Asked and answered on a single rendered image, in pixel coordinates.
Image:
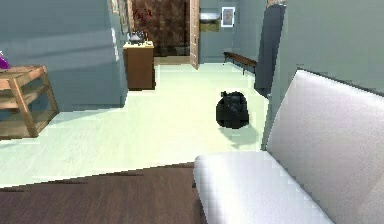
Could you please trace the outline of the white framed wall picture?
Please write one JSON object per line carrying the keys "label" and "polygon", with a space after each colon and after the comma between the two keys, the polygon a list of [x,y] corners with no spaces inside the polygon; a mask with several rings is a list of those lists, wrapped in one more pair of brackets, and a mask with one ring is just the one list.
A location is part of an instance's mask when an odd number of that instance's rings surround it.
{"label": "white framed wall picture", "polygon": [[221,26],[223,28],[232,27],[234,25],[234,7],[223,7],[221,12]]}

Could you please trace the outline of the red house plant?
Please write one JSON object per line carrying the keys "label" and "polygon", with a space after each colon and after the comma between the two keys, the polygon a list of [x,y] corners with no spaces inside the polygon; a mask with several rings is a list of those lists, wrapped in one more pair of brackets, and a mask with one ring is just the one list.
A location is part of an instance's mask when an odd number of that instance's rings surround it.
{"label": "red house plant", "polygon": [[134,11],[134,19],[138,30],[147,31],[148,24],[152,18],[152,11],[148,8],[137,8]]}

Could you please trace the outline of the brown wooden cabinet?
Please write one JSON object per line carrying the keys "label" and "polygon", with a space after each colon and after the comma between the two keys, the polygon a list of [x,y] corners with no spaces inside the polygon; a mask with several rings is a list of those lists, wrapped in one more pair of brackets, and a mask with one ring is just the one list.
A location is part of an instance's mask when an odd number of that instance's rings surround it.
{"label": "brown wooden cabinet", "polygon": [[123,46],[127,87],[132,91],[154,90],[155,69],[153,45],[128,44]]}

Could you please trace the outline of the white sofa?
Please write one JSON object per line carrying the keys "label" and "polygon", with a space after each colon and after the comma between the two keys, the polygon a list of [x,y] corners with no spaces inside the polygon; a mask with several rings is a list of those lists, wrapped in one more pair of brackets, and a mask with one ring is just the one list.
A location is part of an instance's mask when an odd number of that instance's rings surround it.
{"label": "white sofa", "polygon": [[299,69],[264,150],[193,175],[208,224],[384,224],[384,95]]}

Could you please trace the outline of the light wooden shelf table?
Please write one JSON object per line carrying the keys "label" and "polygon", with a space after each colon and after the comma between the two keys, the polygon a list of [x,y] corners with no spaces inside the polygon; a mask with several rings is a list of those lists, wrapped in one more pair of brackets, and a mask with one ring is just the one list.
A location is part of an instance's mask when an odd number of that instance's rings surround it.
{"label": "light wooden shelf table", "polygon": [[[29,105],[46,94],[51,106],[34,111]],[[0,140],[36,138],[49,122],[59,114],[47,69],[43,65],[16,66],[0,69],[0,110],[14,114],[0,120]]]}

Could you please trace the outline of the dark grey tall panel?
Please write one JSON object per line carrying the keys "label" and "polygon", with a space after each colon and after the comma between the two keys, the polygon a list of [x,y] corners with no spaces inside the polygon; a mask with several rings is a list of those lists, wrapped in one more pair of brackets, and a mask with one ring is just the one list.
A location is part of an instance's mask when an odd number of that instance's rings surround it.
{"label": "dark grey tall panel", "polygon": [[284,4],[274,4],[264,12],[254,88],[265,98],[271,93],[285,10]]}

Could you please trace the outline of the light wooden room door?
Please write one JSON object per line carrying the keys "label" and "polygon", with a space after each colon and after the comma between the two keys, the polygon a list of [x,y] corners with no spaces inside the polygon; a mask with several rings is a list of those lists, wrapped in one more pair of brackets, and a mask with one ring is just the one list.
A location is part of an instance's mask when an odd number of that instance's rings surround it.
{"label": "light wooden room door", "polygon": [[190,0],[190,63],[198,69],[199,0]]}

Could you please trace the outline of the purple vase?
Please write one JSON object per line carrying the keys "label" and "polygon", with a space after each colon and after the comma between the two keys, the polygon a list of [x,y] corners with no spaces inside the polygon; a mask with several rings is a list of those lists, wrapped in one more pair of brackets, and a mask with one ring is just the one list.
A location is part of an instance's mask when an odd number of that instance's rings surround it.
{"label": "purple vase", "polygon": [[8,61],[4,58],[3,53],[0,51],[0,69],[9,69],[10,65]]}

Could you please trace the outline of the silver kettle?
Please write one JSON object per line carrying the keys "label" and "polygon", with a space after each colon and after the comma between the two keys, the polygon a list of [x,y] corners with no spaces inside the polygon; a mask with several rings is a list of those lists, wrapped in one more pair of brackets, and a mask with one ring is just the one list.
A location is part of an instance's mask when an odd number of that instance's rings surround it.
{"label": "silver kettle", "polygon": [[130,35],[129,42],[131,44],[143,44],[145,42],[145,33],[142,30],[133,32]]}

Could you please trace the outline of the long wooden bench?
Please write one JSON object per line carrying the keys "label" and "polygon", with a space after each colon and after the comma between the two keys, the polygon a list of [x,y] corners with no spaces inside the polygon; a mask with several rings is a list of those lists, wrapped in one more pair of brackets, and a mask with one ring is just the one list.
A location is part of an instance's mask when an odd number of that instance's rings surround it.
{"label": "long wooden bench", "polygon": [[224,52],[223,55],[224,63],[226,63],[228,59],[231,59],[233,64],[236,62],[240,63],[242,66],[242,74],[245,74],[245,70],[248,67],[251,67],[253,69],[253,73],[256,73],[257,62],[255,60],[232,52]]}

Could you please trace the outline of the black garbage bag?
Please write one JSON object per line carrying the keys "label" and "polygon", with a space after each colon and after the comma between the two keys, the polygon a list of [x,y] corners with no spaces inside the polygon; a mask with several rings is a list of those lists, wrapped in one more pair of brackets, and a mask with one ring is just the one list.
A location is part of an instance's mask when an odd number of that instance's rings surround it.
{"label": "black garbage bag", "polygon": [[249,124],[247,101],[243,93],[221,93],[216,106],[216,122],[225,128],[240,129]]}

